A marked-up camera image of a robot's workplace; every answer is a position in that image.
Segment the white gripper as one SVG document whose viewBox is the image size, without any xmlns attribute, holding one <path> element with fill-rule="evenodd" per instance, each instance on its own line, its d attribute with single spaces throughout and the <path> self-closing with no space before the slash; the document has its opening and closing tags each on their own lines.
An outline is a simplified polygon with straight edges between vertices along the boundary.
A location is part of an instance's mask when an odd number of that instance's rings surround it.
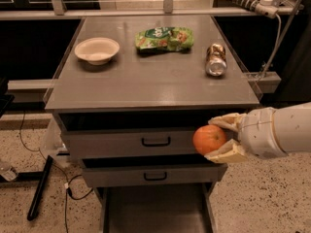
<svg viewBox="0 0 311 233">
<path fill-rule="evenodd" d="M 204 155 L 214 163 L 239 163 L 247 161 L 247 153 L 260 159 L 285 157 L 287 154 L 277 143 L 274 132 L 274 108 L 252 110 L 247 114 L 231 113 L 208 120 L 216 125 L 238 133 L 240 143 L 231 139 L 218 150 Z"/>
</svg>

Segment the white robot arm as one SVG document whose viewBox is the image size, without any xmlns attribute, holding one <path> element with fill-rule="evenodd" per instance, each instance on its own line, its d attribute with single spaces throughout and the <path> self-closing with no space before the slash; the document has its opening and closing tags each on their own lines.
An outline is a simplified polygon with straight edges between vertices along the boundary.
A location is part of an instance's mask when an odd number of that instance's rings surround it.
<svg viewBox="0 0 311 233">
<path fill-rule="evenodd" d="M 208 124 L 236 135 L 218 150 L 205 155 L 214 163 L 243 162 L 252 156 L 272 159 L 311 151 L 310 102 L 282 109 L 267 107 L 247 114 L 216 116 Z"/>
</svg>

